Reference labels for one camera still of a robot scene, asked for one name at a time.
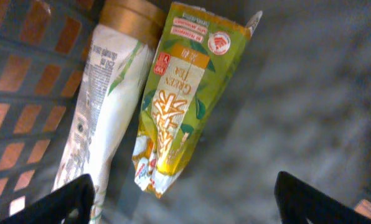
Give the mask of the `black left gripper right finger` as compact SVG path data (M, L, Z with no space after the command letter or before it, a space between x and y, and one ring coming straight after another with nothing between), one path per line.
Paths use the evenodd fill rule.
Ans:
M275 199L282 224L371 224L371 219L285 171L277 175Z

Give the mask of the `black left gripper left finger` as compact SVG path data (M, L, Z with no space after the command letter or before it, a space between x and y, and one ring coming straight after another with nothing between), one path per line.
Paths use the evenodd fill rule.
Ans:
M83 174L0 224L88 224L94 198L91 175Z

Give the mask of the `white tube gold cap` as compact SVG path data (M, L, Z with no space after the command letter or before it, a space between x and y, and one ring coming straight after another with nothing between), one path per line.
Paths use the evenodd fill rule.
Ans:
M99 223L113 156L143 92L165 13L148 1L107 0L92 35L75 112L53 189L90 174Z

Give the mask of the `green tea pouch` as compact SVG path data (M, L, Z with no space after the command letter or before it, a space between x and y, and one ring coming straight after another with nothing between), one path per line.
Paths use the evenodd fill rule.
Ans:
M189 163L262 15L258 11L242 26L201 7L171 4L132 155L141 190L161 197Z

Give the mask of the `grey plastic basket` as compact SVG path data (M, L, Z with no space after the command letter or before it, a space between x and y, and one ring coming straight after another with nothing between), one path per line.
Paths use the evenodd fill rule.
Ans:
M195 1L258 27L188 166L134 183L134 116L102 223L279 223L289 172L371 216L371 1ZM0 221L49 194L102 1L0 1Z

